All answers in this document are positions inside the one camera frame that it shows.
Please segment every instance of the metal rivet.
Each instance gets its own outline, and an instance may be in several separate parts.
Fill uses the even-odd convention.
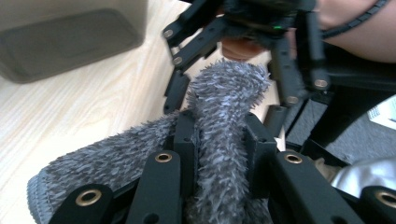
[[[181,57],[177,57],[174,59],[174,65],[180,64],[181,62],[183,62],[183,59]]]
[[[289,104],[297,104],[298,103],[298,98],[297,97],[295,97],[295,96],[288,96],[288,98],[286,98],[286,101],[289,103]]]
[[[381,203],[386,204],[389,207],[396,208],[396,195],[384,190],[379,190],[375,193],[375,197]]]
[[[285,160],[291,163],[301,163],[303,162],[303,159],[301,159],[300,157],[296,156],[296,155],[292,155],[292,154],[287,154],[285,155]]]
[[[317,86],[317,87],[321,87],[321,88],[324,88],[324,87],[327,87],[327,81],[325,81],[325,80],[322,80],[322,79],[317,79],[317,80],[315,80],[315,86]]]
[[[155,157],[157,162],[169,162],[170,160],[172,160],[172,155],[169,153],[161,153]]]
[[[84,196],[87,196],[88,194],[93,194],[93,197],[88,200],[84,199]],[[99,201],[101,197],[102,192],[99,189],[87,189],[78,195],[78,197],[76,198],[76,204],[81,207],[89,206]]]
[[[163,32],[163,36],[165,36],[165,38],[168,38],[171,35],[173,35],[173,30],[167,30],[167,31]]]

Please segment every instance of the screw hole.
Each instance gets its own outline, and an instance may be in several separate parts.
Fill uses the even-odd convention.
[[[81,207],[96,203],[102,197],[99,189],[87,189],[81,192],[76,198],[76,204]]]
[[[172,155],[168,153],[161,153],[155,157],[157,162],[169,162],[170,160],[172,160]]]
[[[155,213],[151,213],[151,214],[148,214],[145,216],[145,219],[143,222],[145,224],[155,224],[155,223],[158,223],[159,221],[160,221],[160,217]]]
[[[375,197],[383,204],[396,208],[396,195],[380,190],[375,194]]]
[[[303,162],[303,159],[301,159],[298,156],[292,155],[292,154],[286,155],[285,160],[288,162],[291,162],[291,163],[296,163],[296,164]]]

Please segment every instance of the gray fluffy fabric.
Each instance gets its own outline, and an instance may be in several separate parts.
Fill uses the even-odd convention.
[[[190,223],[270,223],[266,201],[248,193],[244,116],[267,89],[263,67],[220,61],[190,85],[189,109],[199,130],[198,190],[188,199]],[[74,189],[96,183],[117,190],[141,176],[149,154],[173,135],[178,112],[134,127],[51,162],[28,183],[29,208],[37,223],[48,223]]]

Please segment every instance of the gray knit fabric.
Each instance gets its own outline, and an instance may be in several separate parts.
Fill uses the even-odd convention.
[[[189,91],[189,108],[200,131],[198,192],[189,199],[190,223],[268,223],[263,200],[250,200],[244,116],[268,87],[263,67],[217,62],[202,71]],[[65,197],[82,185],[117,190],[137,179],[149,154],[174,134],[178,112],[132,128],[53,161],[28,184],[29,208],[37,223],[48,223]]]

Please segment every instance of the wood grain surface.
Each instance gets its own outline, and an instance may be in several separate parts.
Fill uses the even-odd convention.
[[[144,44],[98,63],[30,84],[0,77],[0,223],[34,223],[27,181],[50,161],[163,115],[173,66],[162,29],[188,5],[149,0]],[[189,74],[221,58],[201,60]],[[263,54],[252,63],[265,63]],[[274,87],[266,104],[276,102]],[[262,118],[265,105],[254,113]]]

